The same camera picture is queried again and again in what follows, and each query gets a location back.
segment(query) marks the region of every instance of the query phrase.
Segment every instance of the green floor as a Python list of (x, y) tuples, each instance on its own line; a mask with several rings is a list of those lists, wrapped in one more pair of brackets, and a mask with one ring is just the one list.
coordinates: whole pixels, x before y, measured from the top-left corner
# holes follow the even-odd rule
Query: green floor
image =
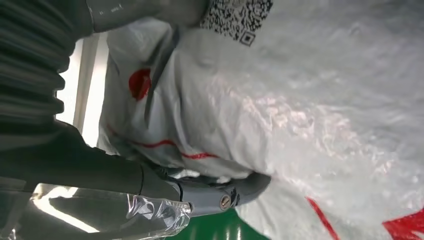
[(236, 211), (195, 217), (177, 236), (166, 240), (268, 240), (240, 220)]

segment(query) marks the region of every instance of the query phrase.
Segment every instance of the plastic film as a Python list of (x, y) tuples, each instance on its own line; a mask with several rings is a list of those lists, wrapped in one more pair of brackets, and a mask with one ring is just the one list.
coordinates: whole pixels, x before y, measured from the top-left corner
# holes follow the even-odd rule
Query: plastic film
[(13, 203), (5, 219), (18, 221), (1, 240), (152, 240), (174, 236), (190, 221), (188, 203), (127, 193), (41, 183), (32, 194), (0, 194), (28, 194), (22, 205)]

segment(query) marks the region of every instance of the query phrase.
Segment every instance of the red stripe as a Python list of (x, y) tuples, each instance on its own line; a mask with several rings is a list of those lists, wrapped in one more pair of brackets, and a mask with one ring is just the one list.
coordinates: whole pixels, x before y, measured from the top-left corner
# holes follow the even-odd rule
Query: red stripe
[(315, 210), (315, 212), (318, 215), (319, 219), (321, 220), (322, 224), (327, 229), (327, 231), (330, 233), (332, 239), (334, 239), (334, 240), (340, 240), (339, 236), (337, 235), (337, 232), (334, 231), (333, 227), (331, 226), (331, 224), (330, 224), (329, 220), (327, 219), (327, 217), (324, 215), (324, 213), (321, 210), (320, 206), (318, 206), (318, 204), (314, 200), (312, 200), (311, 198), (309, 198), (309, 197), (306, 197), (306, 200), (309, 202), (309, 204), (311, 205), (311, 207), (313, 208), (313, 210)]
[[(171, 140), (162, 140), (160, 142), (157, 143), (141, 143), (141, 142), (137, 142), (125, 137), (122, 137), (120, 134), (118, 134), (109, 124), (106, 125), (106, 128), (115, 136), (119, 136), (120, 138), (125, 139), (126, 141), (135, 144), (135, 145), (139, 145), (142, 146), (144, 148), (148, 148), (148, 149), (153, 149), (153, 148), (157, 148), (163, 145), (171, 145), (171, 146), (175, 146), (177, 147), (177, 144), (175, 144), (175, 142), (171, 141)], [(181, 156), (183, 156), (184, 158), (187, 159), (192, 159), (192, 160), (200, 160), (200, 159), (206, 159), (206, 158), (218, 158), (217, 155), (212, 154), (212, 153), (208, 153), (208, 152), (202, 152), (202, 153), (198, 153), (198, 154), (186, 154), (184, 152), (179, 152), (181, 154)]]

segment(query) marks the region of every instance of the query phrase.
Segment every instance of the metal bolt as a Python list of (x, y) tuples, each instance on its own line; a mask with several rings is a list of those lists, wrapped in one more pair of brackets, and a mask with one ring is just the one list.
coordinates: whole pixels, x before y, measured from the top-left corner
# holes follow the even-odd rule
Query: metal bolt
[(228, 195), (224, 195), (221, 198), (221, 203), (220, 203), (220, 207), (222, 210), (226, 210), (231, 206), (231, 199), (230, 196)]

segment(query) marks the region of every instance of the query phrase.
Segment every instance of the red logo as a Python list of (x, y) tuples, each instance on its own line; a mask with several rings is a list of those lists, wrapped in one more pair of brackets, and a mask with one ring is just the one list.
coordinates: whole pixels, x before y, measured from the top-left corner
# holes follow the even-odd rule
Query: red logo
[(416, 233), (424, 234), (424, 209), (395, 220), (383, 222), (394, 240), (421, 240)]
[(150, 69), (140, 69), (131, 75), (128, 81), (129, 90), (135, 100), (140, 101), (149, 92), (152, 86), (152, 80), (150, 79)]

